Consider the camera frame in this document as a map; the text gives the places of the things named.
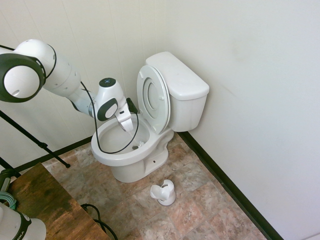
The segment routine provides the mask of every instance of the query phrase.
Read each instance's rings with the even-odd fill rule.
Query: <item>black baseboard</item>
[[[89,143],[89,142],[91,141],[91,138],[92,138],[92,136],[87,137],[87,138],[85,138],[85,139],[83,139],[83,140],[80,140],[80,141],[78,141],[78,142],[75,142],[75,143],[73,143],[73,144],[71,144],[71,145],[69,145],[69,146],[66,146],[66,147],[61,148],[61,149],[59,149],[59,150],[57,150],[57,151],[54,151],[54,153],[55,153],[56,155],[58,155],[58,156],[61,155],[61,154],[65,154],[66,152],[69,152],[69,151],[71,151],[71,150],[73,150],[73,149],[76,149],[76,148],[78,148],[78,147],[80,147],[80,146],[82,146],[82,145],[84,145],[84,144]],[[28,168],[33,167],[33,166],[36,165],[37,163],[43,163],[43,162],[48,161],[48,160],[50,160],[50,159],[52,159],[52,158],[54,158],[54,156],[52,156],[51,154],[47,154],[47,155],[44,155],[44,156],[42,156],[42,157],[39,157],[39,158],[37,158],[37,159],[35,159],[35,160],[32,160],[32,161],[30,161],[30,162],[27,162],[27,163],[25,163],[25,164],[23,164],[23,165],[20,165],[20,166],[16,167],[15,170],[18,171],[18,172],[21,172],[21,171],[23,171],[23,170],[26,170],[26,169],[28,169]]]
[[[269,240],[284,240],[270,223],[261,215],[254,205],[246,198],[240,189],[231,181],[217,163],[206,153],[189,132],[179,132],[180,137],[199,157],[205,167],[221,183],[223,188],[235,200],[239,207],[246,213],[252,222],[259,228],[263,235]]]

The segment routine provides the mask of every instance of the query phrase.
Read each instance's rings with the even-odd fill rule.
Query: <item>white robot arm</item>
[[[22,103],[44,89],[66,97],[79,112],[94,116],[88,93],[80,88],[81,76],[73,66],[50,45],[36,39],[22,42],[14,50],[0,47],[0,100]],[[95,117],[106,121],[113,115],[125,131],[133,124],[120,84],[113,78],[99,82],[97,95],[89,93]]]

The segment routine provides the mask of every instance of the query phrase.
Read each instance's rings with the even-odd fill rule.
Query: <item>wooden table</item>
[[[19,212],[44,222],[46,240],[110,240],[40,163],[11,183],[8,192]]]

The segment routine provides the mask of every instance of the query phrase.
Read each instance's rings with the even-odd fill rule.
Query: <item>toilet lid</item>
[[[156,134],[161,133],[170,120],[170,97],[166,82],[154,67],[140,69],[137,94],[140,113]]]

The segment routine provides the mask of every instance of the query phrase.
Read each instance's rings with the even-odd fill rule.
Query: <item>toilet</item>
[[[123,131],[116,118],[98,128],[91,140],[94,157],[111,166],[113,176],[124,183],[138,181],[168,159],[167,144],[174,132],[199,124],[209,86],[170,52],[157,53],[145,61],[137,78],[138,119],[132,114],[133,130]],[[115,152],[130,142],[124,150]]]

